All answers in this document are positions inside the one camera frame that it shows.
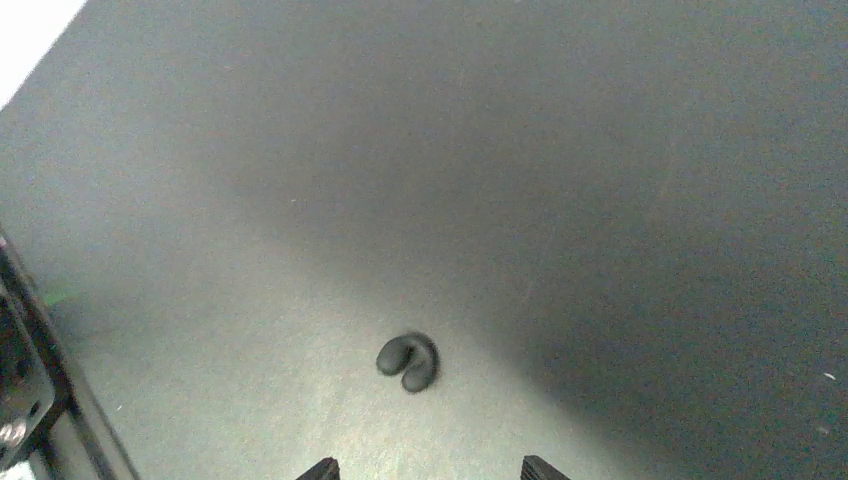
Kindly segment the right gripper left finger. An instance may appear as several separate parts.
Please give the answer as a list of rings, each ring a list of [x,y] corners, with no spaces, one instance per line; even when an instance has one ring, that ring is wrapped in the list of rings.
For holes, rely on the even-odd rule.
[[[297,480],[340,480],[340,466],[332,457],[325,457],[297,477]]]

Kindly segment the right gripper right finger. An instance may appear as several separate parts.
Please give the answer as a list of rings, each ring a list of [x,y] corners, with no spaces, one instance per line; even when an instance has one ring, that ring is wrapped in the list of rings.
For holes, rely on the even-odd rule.
[[[570,478],[541,457],[527,455],[522,459],[520,480],[570,480]]]

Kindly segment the black earbud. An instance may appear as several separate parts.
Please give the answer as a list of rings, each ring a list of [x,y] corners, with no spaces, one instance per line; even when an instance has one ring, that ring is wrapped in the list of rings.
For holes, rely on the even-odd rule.
[[[440,371],[440,356],[433,340],[421,332],[407,332],[386,342],[375,365],[384,376],[401,376],[402,388],[417,394],[429,388]]]

